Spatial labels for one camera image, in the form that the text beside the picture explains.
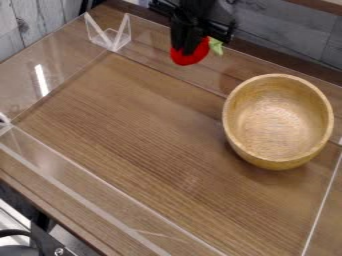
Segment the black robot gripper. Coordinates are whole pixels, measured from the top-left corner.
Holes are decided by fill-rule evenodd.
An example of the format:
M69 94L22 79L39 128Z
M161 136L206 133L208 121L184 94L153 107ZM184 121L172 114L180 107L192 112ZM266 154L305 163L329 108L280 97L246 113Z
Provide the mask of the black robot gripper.
M194 53L204 32L224 43L232 41L237 19L228 0L150 0L149 9L172 20L173 48L184 47L186 56Z

